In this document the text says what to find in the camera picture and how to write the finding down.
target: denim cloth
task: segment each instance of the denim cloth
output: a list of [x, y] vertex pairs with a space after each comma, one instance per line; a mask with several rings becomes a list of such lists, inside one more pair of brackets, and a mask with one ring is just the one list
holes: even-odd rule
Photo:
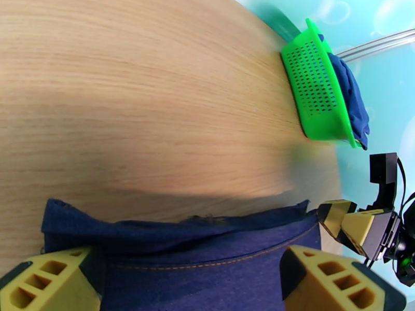
[[245, 217], [106, 223], [49, 200], [45, 251], [93, 245], [108, 260], [102, 311], [283, 311], [288, 245], [320, 249], [308, 202]]

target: blue cloth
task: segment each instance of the blue cloth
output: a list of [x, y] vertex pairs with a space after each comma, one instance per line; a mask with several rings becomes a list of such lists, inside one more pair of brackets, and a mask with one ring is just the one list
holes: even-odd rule
[[359, 86], [352, 71], [341, 58], [331, 53], [328, 56], [339, 80], [354, 138], [361, 143], [363, 149], [367, 150], [367, 135], [370, 133], [369, 115], [363, 103]]
[[245, 217], [180, 223], [98, 221], [49, 200], [45, 251], [83, 245], [108, 260], [102, 311], [283, 311], [279, 262], [288, 245], [320, 249], [308, 202]]

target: green basket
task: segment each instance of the green basket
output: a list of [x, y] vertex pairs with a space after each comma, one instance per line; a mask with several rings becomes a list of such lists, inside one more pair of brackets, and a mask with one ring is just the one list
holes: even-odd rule
[[312, 140], [356, 142], [340, 84], [328, 53], [330, 46], [321, 41], [317, 26], [306, 19], [308, 29], [281, 51], [302, 128]]

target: wooden table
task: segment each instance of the wooden table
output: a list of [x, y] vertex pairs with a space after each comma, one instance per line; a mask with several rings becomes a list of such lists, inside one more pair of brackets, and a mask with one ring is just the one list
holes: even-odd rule
[[340, 196], [282, 40], [234, 0], [0, 3], [0, 273], [39, 253], [49, 197], [175, 221]]

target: light blue wall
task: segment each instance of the light blue wall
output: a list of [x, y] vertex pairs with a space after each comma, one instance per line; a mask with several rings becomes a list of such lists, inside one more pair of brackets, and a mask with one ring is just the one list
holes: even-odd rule
[[[311, 18], [334, 53], [376, 38], [415, 27], [415, 0], [237, 0], [254, 11], [257, 4], [276, 6], [303, 30]], [[369, 155], [398, 152], [407, 174], [409, 193], [415, 191], [415, 45], [406, 45], [350, 65], [370, 115], [369, 150], [338, 147], [343, 198], [366, 207], [378, 189], [369, 183]], [[402, 185], [398, 198], [402, 198]], [[353, 253], [344, 251], [345, 255]], [[390, 264], [374, 270], [415, 300], [415, 288], [402, 286]]]

